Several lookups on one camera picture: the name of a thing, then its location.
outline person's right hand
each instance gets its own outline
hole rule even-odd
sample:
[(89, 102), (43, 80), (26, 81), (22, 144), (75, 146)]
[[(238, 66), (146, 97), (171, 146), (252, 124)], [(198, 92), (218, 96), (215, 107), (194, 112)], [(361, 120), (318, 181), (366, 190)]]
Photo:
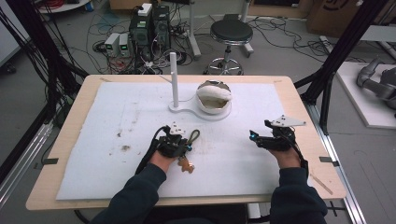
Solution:
[(277, 160), (280, 169), (290, 167), (301, 167), (297, 152), (291, 147), (287, 151), (268, 150)]

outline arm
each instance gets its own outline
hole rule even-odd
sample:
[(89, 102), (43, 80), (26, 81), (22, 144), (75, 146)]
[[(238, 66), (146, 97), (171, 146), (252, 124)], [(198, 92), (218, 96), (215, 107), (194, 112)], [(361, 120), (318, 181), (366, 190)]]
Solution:
[(166, 179), (169, 165), (175, 159), (165, 158), (158, 151), (139, 174), (130, 178), (124, 188), (99, 213), (91, 224), (143, 223), (151, 208), (158, 202), (158, 188)]
[(288, 151), (270, 152), (279, 165), (279, 187), (271, 200), (270, 222), (276, 223), (326, 223), (327, 207), (317, 191), (306, 184), (305, 169), (291, 148)]

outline person's left hand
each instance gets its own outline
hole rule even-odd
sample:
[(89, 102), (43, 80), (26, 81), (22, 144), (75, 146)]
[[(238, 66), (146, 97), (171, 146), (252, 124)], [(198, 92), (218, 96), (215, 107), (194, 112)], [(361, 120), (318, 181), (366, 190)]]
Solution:
[(158, 167), (160, 167), (165, 173), (168, 172), (169, 166), (176, 158), (168, 158), (163, 155), (159, 151), (155, 151), (152, 155), (151, 159), (149, 159), (149, 163), (152, 163)]

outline concrete floor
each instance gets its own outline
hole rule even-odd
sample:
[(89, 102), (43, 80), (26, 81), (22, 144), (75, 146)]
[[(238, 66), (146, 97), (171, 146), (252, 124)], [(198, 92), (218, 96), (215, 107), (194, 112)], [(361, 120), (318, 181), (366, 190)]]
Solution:
[[(117, 29), (127, 29), (129, 15), (112, 12), (105, 5), (88, 13), (82, 9), (56, 15), (60, 30), (66, 43), (71, 47), (75, 59), (90, 74), (99, 74), (95, 68), (98, 64), (106, 67), (105, 58), (92, 51), (92, 44), (98, 40), (105, 40), (105, 35), (93, 35), (103, 31), (97, 23), (118, 23)], [(223, 54), (225, 47), (214, 41), (208, 34), (211, 19), (202, 17), (196, 20), (196, 27), (205, 24), (197, 34), (198, 45), (202, 57), (186, 66), (180, 66), (178, 73), (183, 75), (201, 75), (207, 64)], [(304, 21), (287, 20), (286, 28), (297, 33), (305, 45), (307, 41), (318, 41), (318, 35), (309, 34), (305, 29)], [(293, 37), (286, 36), (282, 31), (263, 31), (272, 44), (290, 47)], [(293, 48), (279, 48), (268, 43), (258, 31), (250, 42), (255, 52), (250, 58), (241, 49), (233, 49), (232, 57), (240, 62), (245, 69), (245, 75), (288, 76), (293, 81), (317, 71), (326, 56), (316, 56), (310, 49), (301, 49), (318, 60), (297, 52)], [(88, 51), (97, 60), (98, 64), (88, 57)], [(372, 47), (366, 42), (360, 42), (351, 52), (351, 56), (370, 62), (379, 55), (386, 63), (395, 63), (382, 49)], [(22, 52), (11, 59), (17, 67), (16, 74), (0, 73), (0, 162), (15, 147), (21, 136), (32, 123), (35, 116), (45, 104), (44, 84), (35, 74), (32, 65)], [(332, 143), (338, 153), (340, 162), (344, 167), (349, 183), (355, 192), (361, 210), (367, 223), (396, 223), (396, 176), (392, 172), (396, 162), (396, 131), (366, 128), (355, 107), (349, 100), (345, 90), (337, 78), (334, 79), (332, 99), (329, 112), (329, 133)], [(53, 139), (59, 130), (55, 129), (51, 135)], [(36, 162), (39, 162), (44, 149), (50, 141), (43, 146)], [(40, 170), (31, 167), (28, 169), (20, 184), (0, 210), (1, 223), (78, 223), (73, 211), (41, 211), (31, 212), (25, 208), (25, 202), (37, 179)], [(334, 206), (344, 207), (340, 201), (334, 201)], [(269, 210), (268, 204), (262, 205), (262, 212)], [(93, 217), (100, 209), (83, 210), (87, 218)], [(326, 216), (328, 223), (350, 223), (345, 211), (337, 211), (335, 215), (329, 211)]]

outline hand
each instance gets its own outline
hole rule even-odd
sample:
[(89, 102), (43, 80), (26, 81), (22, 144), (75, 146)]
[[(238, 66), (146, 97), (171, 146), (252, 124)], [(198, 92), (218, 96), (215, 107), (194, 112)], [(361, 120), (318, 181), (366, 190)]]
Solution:
[(158, 167), (160, 167), (165, 173), (168, 172), (169, 166), (176, 158), (168, 158), (163, 155), (159, 151), (155, 151), (152, 155), (151, 159), (149, 159), (149, 163), (152, 163)]
[(280, 169), (290, 167), (301, 167), (297, 152), (291, 147), (287, 151), (268, 150), (277, 160)]

